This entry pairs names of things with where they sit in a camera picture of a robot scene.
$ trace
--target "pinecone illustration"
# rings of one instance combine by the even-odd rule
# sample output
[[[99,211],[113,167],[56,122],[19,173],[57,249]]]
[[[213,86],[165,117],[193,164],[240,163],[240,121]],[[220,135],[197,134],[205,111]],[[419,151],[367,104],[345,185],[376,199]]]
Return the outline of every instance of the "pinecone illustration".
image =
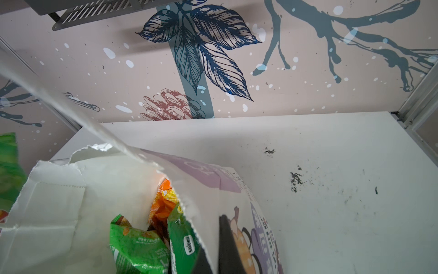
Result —
[[[163,89],[160,94],[154,95],[153,99],[147,96],[143,98],[146,113],[140,115],[149,121],[205,118],[198,102],[176,90]]]

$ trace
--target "metal frame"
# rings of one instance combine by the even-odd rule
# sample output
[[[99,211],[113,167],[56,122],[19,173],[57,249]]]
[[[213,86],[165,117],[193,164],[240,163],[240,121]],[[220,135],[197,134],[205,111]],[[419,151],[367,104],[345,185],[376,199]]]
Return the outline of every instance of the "metal frame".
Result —
[[[438,166],[438,154],[417,133],[417,129],[437,109],[438,65],[435,65],[400,108],[398,116],[407,134],[418,144],[432,162]]]
[[[417,116],[437,95],[438,65],[435,65],[399,110],[398,116],[405,128],[414,123]]]
[[[177,0],[97,0],[67,9],[61,17],[53,14],[53,31],[111,17],[168,5]]]

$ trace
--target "wallpaper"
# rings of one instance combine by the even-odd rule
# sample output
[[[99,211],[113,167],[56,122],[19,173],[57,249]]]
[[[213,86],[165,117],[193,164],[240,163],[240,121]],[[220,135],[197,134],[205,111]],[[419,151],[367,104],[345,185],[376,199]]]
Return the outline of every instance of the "wallpaper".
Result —
[[[0,36],[101,122],[397,111],[438,60],[434,0],[184,0]]]
[[[38,160],[50,160],[74,132],[11,80],[0,76],[0,88],[0,135],[16,133],[18,159],[29,174]]]

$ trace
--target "orange snack bag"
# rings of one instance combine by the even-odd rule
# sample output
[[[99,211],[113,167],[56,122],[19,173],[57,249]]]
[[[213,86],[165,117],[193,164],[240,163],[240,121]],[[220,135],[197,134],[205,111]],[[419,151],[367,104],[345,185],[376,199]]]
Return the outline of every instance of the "orange snack bag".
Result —
[[[178,198],[170,186],[170,181],[164,179],[158,188],[148,219],[148,223],[156,229],[156,232],[161,237],[169,238],[167,232],[167,218],[177,203]]]

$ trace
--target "snack bag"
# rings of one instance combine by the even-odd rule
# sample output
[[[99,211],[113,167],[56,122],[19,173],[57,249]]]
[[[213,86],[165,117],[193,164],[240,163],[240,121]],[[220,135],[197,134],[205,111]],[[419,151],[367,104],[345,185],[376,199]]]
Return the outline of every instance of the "snack bag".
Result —
[[[167,219],[172,274],[191,273],[199,253],[199,243],[190,223],[177,204]]]
[[[117,274],[167,274],[170,252],[155,231],[132,228],[121,214],[110,226],[109,245]]]
[[[162,238],[168,238],[167,218],[177,203],[177,195],[170,186],[170,181],[166,178],[158,187],[148,219],[149,224],[157,230]]]

